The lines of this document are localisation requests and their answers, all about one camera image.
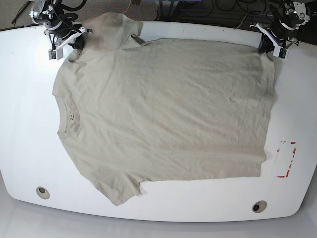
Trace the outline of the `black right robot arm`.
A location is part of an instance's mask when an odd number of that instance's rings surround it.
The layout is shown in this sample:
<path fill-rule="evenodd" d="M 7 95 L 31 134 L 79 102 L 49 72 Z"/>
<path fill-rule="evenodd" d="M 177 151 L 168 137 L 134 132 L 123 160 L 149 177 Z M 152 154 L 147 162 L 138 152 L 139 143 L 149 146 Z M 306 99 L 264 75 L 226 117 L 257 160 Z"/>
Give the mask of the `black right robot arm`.
<path fill-rule="evenodd" d="M 35 24 L 42 24 L 50 49 L 49 59 L 63 58 L 63 48 L 67 45 L 73 49 L 81 50 L 85 42 L 83 34 L 91 34 L 92 29 L 87 29 L 80 23 L 75 23 L 78 15 L 76 11 L 86 4 L 83 0 L 78 6 L 64 5 L 61 0 L 33 0 L 30 18 Z"/>

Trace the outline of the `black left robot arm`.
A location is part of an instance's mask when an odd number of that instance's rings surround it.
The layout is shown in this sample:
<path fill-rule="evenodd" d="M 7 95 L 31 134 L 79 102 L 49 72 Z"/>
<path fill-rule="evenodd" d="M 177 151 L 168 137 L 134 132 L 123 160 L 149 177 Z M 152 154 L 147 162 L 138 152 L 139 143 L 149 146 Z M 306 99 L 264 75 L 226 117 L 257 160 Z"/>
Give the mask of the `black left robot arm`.
<path fill-rule="evenodd" d="M 251 25 L 262 36 L 258 47 L 259 54 L 273 53 L 280 59 L 287 59 L 289 48 L 298 45 L 297 30 L 310 21 L 309 0 L 280 0 L 269 6 L 273 20 L 269 26 L 261 23 Z"/>

